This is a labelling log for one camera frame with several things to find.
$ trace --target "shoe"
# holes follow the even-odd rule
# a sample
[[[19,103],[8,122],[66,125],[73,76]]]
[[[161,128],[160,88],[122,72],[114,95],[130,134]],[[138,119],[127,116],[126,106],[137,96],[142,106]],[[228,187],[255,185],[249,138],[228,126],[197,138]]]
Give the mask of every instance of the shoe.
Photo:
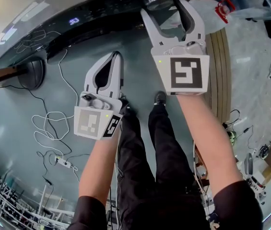
[[[119,100],[122,102],[122,107],[120,110],[121,115],[136,115],[136,111],[131,108],[129,101],[127,100],[126,96],[119,98]]]
[[[166,93],[164,91],[159,91],[154,98],[154,105],[166,105]]]

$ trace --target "person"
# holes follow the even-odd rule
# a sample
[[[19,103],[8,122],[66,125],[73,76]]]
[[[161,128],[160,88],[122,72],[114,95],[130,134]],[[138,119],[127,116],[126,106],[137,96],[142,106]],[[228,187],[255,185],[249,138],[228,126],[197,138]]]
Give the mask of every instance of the person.
[[[178,95],[194,142],[209,172],[219,229],[262,229],[254,192],[236,166],[224,128],[200,96]],[[130,106],[123,111],[118,145],[118,222],[122,230],[210,229],[187,157],[168,118],[166,94],[158,92],[148,127],[156,157],[154,178],[146,160],[141,128]],[[69,230],[107,229],[109,194],[119,129],[98,140],[84,168]]]

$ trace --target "equipment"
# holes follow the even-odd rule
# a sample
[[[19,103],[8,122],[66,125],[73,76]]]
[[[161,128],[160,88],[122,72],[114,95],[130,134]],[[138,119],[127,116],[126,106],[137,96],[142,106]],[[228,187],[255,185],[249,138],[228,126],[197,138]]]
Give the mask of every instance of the equipment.
[[[204,23],[186,0],[175,2],[186,30],[185,39],[181,42],[177,37],[163,35],[155,19],[145,9],[141,10],[153,45],[151,55],[168,95],[202,94],[208,89],[210,60],[205,55]]]
[[[74,134],[92,139],[109,139],[122,115],[118,99],[123,84],[123,58],[119,52],[100,58],[86,74],[79,106],[74,108]]]
[[[251,153],[248,153],[244,159],[244,170],[245,174],[253,174],[253,159]]]

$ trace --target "floor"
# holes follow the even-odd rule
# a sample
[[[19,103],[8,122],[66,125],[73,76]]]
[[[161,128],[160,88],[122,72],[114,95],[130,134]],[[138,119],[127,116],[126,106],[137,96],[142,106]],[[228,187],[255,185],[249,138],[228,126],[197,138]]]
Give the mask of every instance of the floor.
[[[263,22],[233,19],[226,31],[232,67],[232,109],[238,109],[241,113],[241,121],[234,125],[234,129],[237,134],[241,134],[247,127],[254,125],[249,147],[259,149],[271,140],[271,79],[268,78],[271,39],[267,37]],[[163,86],[150,55],[150,48],[151,43],[144,30],[107,35],[69,48],[61,66],[64,77],[77,93],[80,93],[83,91],[86,72],[100,56],[113,50],[122,53],[125,62],[125,86],[122,91],[138,110],[147,160],[155,173],[154,149],[147,123],[153,107],[154,94],[163,89]],[[61,79],[55,64],[62,56],[63,52],[47,66],[45,82],[33,94],[45,99],[49,111],[62,111],[66,115],[72,115],[75,96]],[[166,108],[176,138],[191,161],[192,139],[176,97],[168,97]],[[42,164],[43,159],[38,157],[36,152],[45,153],[47,149],[34,141],[33,133],[36,129],[31,117],[35,114],[45,115],[41,100],[33,98],[26,90],[0,89],[0,174],[8,171],[19,187],[25,189],[24,195],[37,202],[45,185],[42,178],[45,168]],[[231,119],[235,118],[236,113],[232,113]],[[42,127],[43,120],[38,122]],[[69,120],[69,125],[73,127],[72,120]],[[66,132],[64,121],[54,126],[59,136]],[[251,130],[241,135],[234,145],[235,154],[240,160],[251,150],[247,148],[250,134]],[[68,152],[68,149],[57,141],[45,140],[40,136],[38,140],[42,144]],[[75,136],[73,128],[64,138],[64,142],[72,149],[70,156],[90,153],[94,145],[93,140]],[[88,156],[84,155],[70,160],[78,167],[79,176],[87,159]],[[45,159],[45,163],[48,169],[46,178],[54,185],[52,200],[48,206],[55,205],[57,199],[63,197],[65,209],[73,210],[78,195],[78,182],[72,169],[66,169],[59,164],[53,167],[48,158]],[[112,190],[115,189],[116,180],[113,179]]]

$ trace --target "round black object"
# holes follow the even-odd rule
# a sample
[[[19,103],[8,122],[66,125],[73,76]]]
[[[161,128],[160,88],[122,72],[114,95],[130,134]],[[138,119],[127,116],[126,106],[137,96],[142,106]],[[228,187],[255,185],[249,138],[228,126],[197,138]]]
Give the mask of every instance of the round black object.
[[[92,99],[92,97],[87,94],[83,96],[83,98],[86,99],[87,101],[90,101]]]
[[[46,66],[43,60],[21,64],[17,68],[27,69],[27,73],[18,76],[18,80],[24,88],[36,90],[43,83],[46,74]]]

